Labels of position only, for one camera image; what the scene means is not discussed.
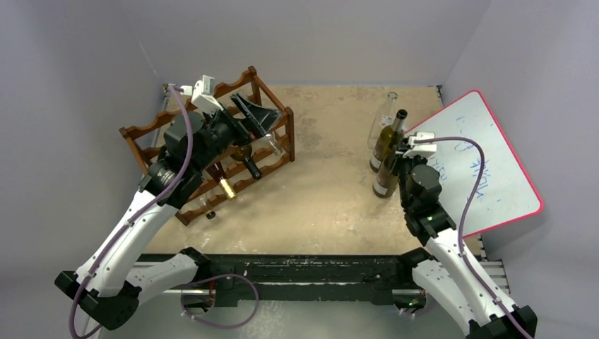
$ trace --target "wall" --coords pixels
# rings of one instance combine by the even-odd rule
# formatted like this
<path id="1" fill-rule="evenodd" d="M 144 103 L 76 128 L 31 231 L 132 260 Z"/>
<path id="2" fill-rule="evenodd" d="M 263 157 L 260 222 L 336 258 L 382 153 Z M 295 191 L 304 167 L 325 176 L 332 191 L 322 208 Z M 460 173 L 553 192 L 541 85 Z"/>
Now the wall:
<path id="1" fill-rule="evenodd" d="M 121 0 L 160 80 L 439 85 L 490 0 Z"/>
<path id="2" fill-rule="evenodd" d="M 160 84 L 116 1 L 2 1 L 0 338 L 66 338 L 59 271 L 92 254 L 140 171 L 118 128 Z"/>
<path id="3" fill-rule="evenodd" d="M 545 200 L 484 237 L 538 338 L 595 338 L 599 281 L 599 2 L 494 0 L 444 84 L 479 88 Z"/>

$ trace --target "whiteboard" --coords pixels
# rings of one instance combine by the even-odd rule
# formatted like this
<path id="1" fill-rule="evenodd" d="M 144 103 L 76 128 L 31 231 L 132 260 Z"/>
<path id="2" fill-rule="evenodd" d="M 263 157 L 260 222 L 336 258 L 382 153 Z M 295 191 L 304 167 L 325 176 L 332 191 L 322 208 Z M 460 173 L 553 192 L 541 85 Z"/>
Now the whiteboard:
<path id="1" fill-rule="evenodd" d="M 410 130 L 434 132 L 436 137 L 464 136 L 478 142 L 486 166 L 464 224 L 466 236 L 535 215 L 543 202 L 524 166 L 511 147 L 482 93 L 472 90 Z M 437 143 L 429 166 L 440 174 L 439 202 L 458 224 L 480 168 L 480 156 L 471 144 Z"/>

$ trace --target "wooden wine rack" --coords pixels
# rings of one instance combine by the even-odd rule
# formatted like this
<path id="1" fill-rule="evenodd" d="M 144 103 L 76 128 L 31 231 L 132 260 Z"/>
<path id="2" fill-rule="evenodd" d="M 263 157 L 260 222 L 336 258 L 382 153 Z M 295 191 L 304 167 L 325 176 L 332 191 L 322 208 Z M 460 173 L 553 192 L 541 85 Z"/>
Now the wooden wine rack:
<path id="1" fill-rule="evenodd" d="M 275 134 L 275 136 L 277 137 L 277 143 L 279 147 L 282 148 L 285 151 L 285 153 L 276 163 L 260 167 L 260 170 L 262 171 L 262 175 L 264 178 L 268 176 L 270 173 L 278 170 L 288 162 L 295 161 L 295 131 L 293 125 L 293 111 L 291 110 L 291 108 L 286 107 L 281 103 L 281 101 L 273 94 L 273 92 L 266 86 L 266 84 L 258 77 L 258 73 L 256 72 L 256 69 L 253 66 L 250 66 L 246 71 L 244 71 L 241 77 L 239 77 L 239 79 L 234 83 L 219 83 L 218 85 L 216 85 L 214 89 L 214 97 L 222 97 L 223 95 L 231 93 L 232 91 L 237 90 L 248 83 L 251 83 L 251 95 L 249 96 L 250 101 L 257 105 L 262 105 L 261 92 L 263 92 L 266 95 L 266 97 L 270 99 L 271 102 L 283 113 L 278 123 L 271 129 L 271 133 Z M 188 112 L 197 109 L 196 106 L 191 104 L 191 99 L 187 99 L 187 101 L 185 102 L 185 108 Z M 233 116 L 239 114 L 239 110 L 237 109 L 237 107 L 231 106 L 227 109 L 229 113 Z M 154 118 L 154 121 L 152 121 L 148 125 L 142 127 L 131 126 L 128 128 L 120 128 L 119 131 L 121 132 L 121 135 L 129 145 L 131 152 L 133 153 L 139 167 L 141 168 L 141 171 L 144 174 L 148 173 L 148 168 L 153 164 L 153 158 L 155 158 L 158 155 L 160 147 L 149 147 L 142 150 L 141 147 L 137 144 L 136 140 L 170 123 L 172 118 L 178 114 L 181 114 L 180 109 L 172 112 L 162 111 L 158 113 L 156 115 L 156 118 Z M 277 129 L 283 126 L 285 127 L 284 134 L 281 135 L 275 132 Z M 223 154 L 216 158 L 215 162 L 219 162 L 231 156 L 231 154 L 235 153 L 238 149 L 238 147 L 230 146 Z M 263 160 L 271 154 L 273 154 L 272 149 L 260 148 L 254 152 L 252 158 L 254 159 L 254 162 L 257 164 L 259 161 Z M 235 163 L 233 165 L 230 165 L 225 170 L 225 173 L 227 175 L 227 178 L 229 178 L 230 182 L 233 182 L 233 178 L 239 173 L 242 173 L 244 170 L 246 170 L 246 168 L 243 164 Z M 253 178 L 239 180 L 233 184 L 233 189 L 236 192 L 240 192 L 246 189 L 247 187 L 251 186 L 254 182 L 255 181 Z M 216 188 L 217 186 L 218 184 L 212 179 L 204 181 L 204 183 L 202 183 L 202 185 L 191 195 L 187 203 L 196 200 L 197 198 L 202 196 L 202 194 L 205 194 L 206 192 Z M 225 194 L 218 194 L 210 198 L 210 203 L 212 206 L 217 206 L 218 204 L 226 200 L 227 197 Z M 199 217 L 200 215 L 203 215 L 204 213 L 205 211 L 203 210 L 203 208 L 197 208 L 193 210 L 188 210 L 185 213 L 177 213 L 176 217 L 177 219 L 179 219 L 179 221 L 181 221 L 181 223 L 187 226 L 193 219 Z"/>

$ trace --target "wooden rack post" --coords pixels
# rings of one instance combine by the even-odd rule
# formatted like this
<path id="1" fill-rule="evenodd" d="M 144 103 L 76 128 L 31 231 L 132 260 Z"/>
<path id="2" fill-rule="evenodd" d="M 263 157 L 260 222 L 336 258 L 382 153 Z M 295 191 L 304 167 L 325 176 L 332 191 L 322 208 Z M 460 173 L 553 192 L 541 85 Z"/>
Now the wooden rack post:
<path id="1" fill-rule="evenodd" d="M 271 129 L 271 132 L 277 136 L 278 145 L 285 150 L 285 154 L 275 164 L 260 168 L 263 177 L 266 177 L 288 162 L 295 161 L 295 130 L 293 125 L 293 111 L 291 108 L 284 106 L 282 102 L 273 94 L 271 89 L 268 88 L 262 79 L 258 77 L 258 73 L 253 66 L 250 66 L 246 71 L 244 71 L 241 77 L 239 77 L 239 79 L 237 79 L 237 81 L 234 83 L 219 83 L 216 85 L 214 88 L 214 97 L 222 97 L 223 95 L 231 93 L 232 91 L 237 90 L 248 83 L 251 83 L 251 95 L 249 96 L 250 101 L 257 105 L 262 105 L 261 92 L 263 92 L 264 95 L 266 95 L 266 97 L 270 99 L 270 101 L 283 113 L 278 123 Z M 188 99 L 185 102 L 185 108 L 188 112 L 197 109 L 196 106 L 191 104 L 191 99 Z M 239 113 L 237 107 L 231 106 L 228 107 L 227 110 L 231 115 L 236 115 Z M 158 113 L 156 118 L 154 118 L 154 121 L 148 125 L 141 127 L 131 126 L 128 128 L 120 128 L 119 131 L 121 132 L 121 135 L 127 142 L 127 145 L 129 145 L 131 152 L 133 153 L 139 167 L 141 168 L 141 171 L 144 174 L 148 173 L 148 168 L 153 164 L 152 159 L 158 155 L 160 146 L 148 147 L 142 150 L 137 144 L 136 140 L 170 123 L 172 118 L 178 114 L 181 114 L 180 109 L 172 112 L 162 111 Z M 283 126 L 285 127 L 285 133 L 281 135 L 277 134 L 275 131 Z M 222 159 L 231 156 L 231 154 L 235 153 L 238 149 L 238 147 L 230 146 L 223 154 L 216 158 L 215 162 L 221 161 Z M 260 160 L 268 157 L 271 154 L 273 154 L 272 149 L 260 148 L 254 152 L 252 158 L 254 159 L 254 162 L 258 163 Z M 235 163 L 230 165 L 225 170 L 225 173 L 227 178 L 231 180 L 231 178 L 243 172 L 245 169 L 246 168 L 243 164 Z M 236 192 L 243 191 L 254 182 L 255 181 L 253 178 L 239 180 L 233 184 L 233 189 Z M 202 196 L 202 194 L 214 189 L 217 185 L 218 184 L 212 179 L 204 181 L 204 183 L 202 183 L 202 185 L 191 195 L 187 202 L 189 203 L 190 201 L 199 198 Z M 215 195 L 210 198 L 210 204 L 212 206 L 217 206 L 225 200 L 227 200 L 225 194 Z M 185 213 L 177 213 L 176 216 L 179 221 L 187 226 L 193 219 L 204 214 L 204 212 L 205 211 L 203 208 L 198 208 L 195 210 L 188 210 Z"/>

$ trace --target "red whiteboard border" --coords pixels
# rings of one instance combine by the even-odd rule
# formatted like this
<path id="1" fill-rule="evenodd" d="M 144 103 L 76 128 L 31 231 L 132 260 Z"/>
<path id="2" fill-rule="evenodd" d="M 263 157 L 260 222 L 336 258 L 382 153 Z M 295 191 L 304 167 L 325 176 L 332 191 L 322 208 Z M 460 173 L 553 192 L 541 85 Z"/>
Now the red whiteboard border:
<path id="1" fill-rule="evenodd" d="M 485 228 L 484 230 L 480 230 L 480 231 L 478 231 L 478 232 L 474 232 L 474 233 L 467 234 L 467 235 L 465 235 L 464 237 L 470 237 L 470 236 L 473 236 L 473 235 L 475 235 L 475 234 L 479 234 L 479 233 L 483 233 L 483 232 L 486 232 L 486 231 L 493 230 L 493 229 L 495 229 L 495 228 L 501 227 L 501 226 L 503 226 L 503 225 L 506 225 L 506 224 L 509 224 L 509 223 L 511 223 L 511 222 L 516 222 L 516 221 L 518 221 L 518 220 L 522 220 L 522 219 L 524 219 L 524 218 L 532 217 L 533 215 L 537 215 L 537 214 L 539 214 L 539 213 L 540 213 L 540 212 L 543 210 L 543 208 L 545 207 L 545 202 L 544 202 L 544 201 L 543 201 L 543 199 L 541 198 L 541 195 L 539 194 L 539 191 L 537 190 L 536 186 L 534 185 L 534 183 L 533 183 L 533 180 L 532 180 L 532 179 L 530 179 L 530 175 L 528 175 L 528 172 L 527 172 L 527 171 L 526 171 L 526 169 L 524 168 L 524 165 L 522 165 L 522 162 L 520 161 L 520 158 L 519 158 L 519 157 L 518 157 L 518 155 L 516 154 L 516 151 L 514 150 L 514 147 L 513 147 L 513 146 L 511 145 L 511 143 L 509 142 L 509 139 L 507 138 L 506 134 L 504 133 L 504 130 L 503 130 L 503 128 L 502 128 L 502 125 L 501 125 L 501 124 L 499 124 L 499 121 L 497 121 L 497 118 L 495 117 L 495 114 L 493 114 L 493 111 L 492 111 L 491 107 L 489 106 L 489 103 L 488 103 L 488 102 L 487 102 L 487 100 L 485 99 L 485 96 L 484 96 L 484 95 L 482 95 L 482 93 L 481 93 L 479 90 L 470 90 L 470 91 L 468 91 L 466 94 L 462 95 L 462 96 L 461 96 L 461 97 L 459 97 L 458 99 L 455 99 L 455 100 L 454 100 L 454 101 L 453 101 L 451 104 L 449 104 L 449 105 L 447 105 L 447 106 L 443 107 L 443 108 L 442 108 L 440 111 L 438 111 L 437 113 L 435 113 L 435 114 L 433 114 L 432 116 L 430 116 L 430 117 L 428 117 L 428 118 L 426 118 L 426 119 L 422 120 L 422 121 L 421 121 L 421 122 L 420 122 L 418 125 L 416 125 L 416 126 L 412 127 L 412 128 L 410 129 L 410 131 L 412 131 L 412 130 L 413 130 L 413 129 L 415 129 L 416 127 L 420 126 L 421 124 L 425 123 L 425 122 L 426 122 L 428 119 L 431 119 L 431 118 L 432 118 L 432 117 L 434 117 L 435 115 L 437 115 L 437 114 L 439 114 L 439 113 L 443 112 L 443 111 L 444 111 L 444 110 L 445 110 L 447 107 L 449 107 L 449 106 L 453 105 L 454 103 L 456 103 L 457 101 L 459 101 L 461 98 L 463 98 L 463 97 L 465 97 L 466 95 L 469 95 L 469 94 L 471 94 L 471 93 L 477 93 L 477 94 L 480 96 L 480 98 L 482 99 L 482 102 L 484 102 L 484 103 L 485 103 L 485 106 L 486 106 L 486 108 L 487 108 L 487 111 L 489 111 L 489 113 L 491 114 L 491 117 L 493 118 L 493 121 L 495 121 L 495 126 L 497 126 L 497 128 L 499 129 L 499 132 L 502 134 L 502 136 L 503 136 L 503 138 L 504 138 L 504 140 L 505 140 L 506 144 L 507 144 L 507 145 L 508 145 L 508 147 L 509 147 L 509 150 L 511 151 L 511 154 L 513 154 L 513 155 L 514 155 L 514 158 L 516 159 L 516 161 L 517 161 L 517 163 L 518 163 L 518 166 L 520 166 L 520 169 L 522 170 L 522 173 L 524 173 L 524 177 L 526 178 L 526 180 L 528 180 L 528 183 L 530 184 L 530 187 L 531 187 L 531 188 L 533 189 L 533 191 L 535 192 L 535 195 L 537 196 L 537 199 L 539 199 L 539 208 L 538 208 L 536 211 L 534 211 L 534 212 L 531 212 L 531 213 L 529 213 L 529 214 L 525 214 L 525 215 L 522 215 L 522 216 L 520 216 L 520 217 L 514 218 L 514 219 L 512 219 L 512 220 L 507 220 L 507 221 L 501 222 L 501 223 L 499 223 L 499 224 L 497 224 L 497 225 L 494 225 L 494 226 L 491 226 L 491 227 Z"/>

